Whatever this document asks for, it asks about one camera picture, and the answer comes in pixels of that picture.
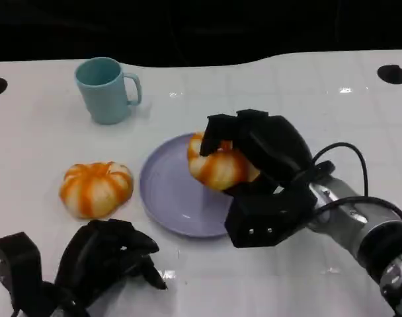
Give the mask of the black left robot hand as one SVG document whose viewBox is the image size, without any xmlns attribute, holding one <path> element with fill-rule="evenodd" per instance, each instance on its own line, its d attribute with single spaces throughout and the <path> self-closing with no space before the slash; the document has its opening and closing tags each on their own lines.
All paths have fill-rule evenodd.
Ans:
<svg viewBox="0 0 402 317">
<path fill-rule="evenodd" d="M 167 284 L 151 255 L 157 243 L 127 221 L 90 221 L 66 246 L 54 282 L 44 281 L 40 253 L 23 232 L 16 238 L 12 263 L 12 306 L 26 316 L 88 316 L 113 284 L 141 276 L 158 290 Z"/>
</svg>

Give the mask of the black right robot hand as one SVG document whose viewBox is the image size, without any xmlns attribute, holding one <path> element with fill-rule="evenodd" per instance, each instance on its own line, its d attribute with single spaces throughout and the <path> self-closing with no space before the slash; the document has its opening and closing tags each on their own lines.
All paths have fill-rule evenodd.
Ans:
<svg viewBox="0 0 402 317">
<path fill-rule="evenodd" d="M 208 117 L 200 154 L 206 157 L 219 149 L 222 141 L 232 147 L 260 174 L 224 191 L 232 197 L 271 194 L 277 187 L 284 189 L 313 166 L 311 151 L 298 130 L 283 116 L 246 109 L 236 116 L 216 114 Z"/>
</svg>

